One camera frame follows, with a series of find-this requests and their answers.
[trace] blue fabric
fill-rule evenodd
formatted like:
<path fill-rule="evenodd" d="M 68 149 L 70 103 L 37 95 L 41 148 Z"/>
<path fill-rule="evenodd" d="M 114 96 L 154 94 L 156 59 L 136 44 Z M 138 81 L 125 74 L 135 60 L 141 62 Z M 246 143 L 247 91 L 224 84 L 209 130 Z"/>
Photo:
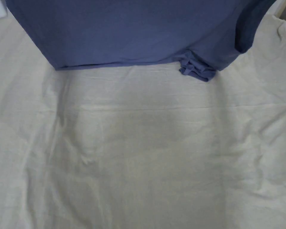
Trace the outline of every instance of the blue fabric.
<path fill-rule="evenodd" d="M 251 46 L 275 0 L 7 0 L 55 69 L 179 61 L 205 82 Z"/>

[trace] t-shirt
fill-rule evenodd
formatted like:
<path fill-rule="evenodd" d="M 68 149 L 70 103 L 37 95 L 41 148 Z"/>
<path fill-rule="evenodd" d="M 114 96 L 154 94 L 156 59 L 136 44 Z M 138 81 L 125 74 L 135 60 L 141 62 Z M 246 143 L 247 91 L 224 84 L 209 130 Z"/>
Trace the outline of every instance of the t-shirt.
<path fill-rule="evenodd" d="M 246 52 L 275 0 L 7 0 L 55 69 L 163 64 L 212 79 Z"/>

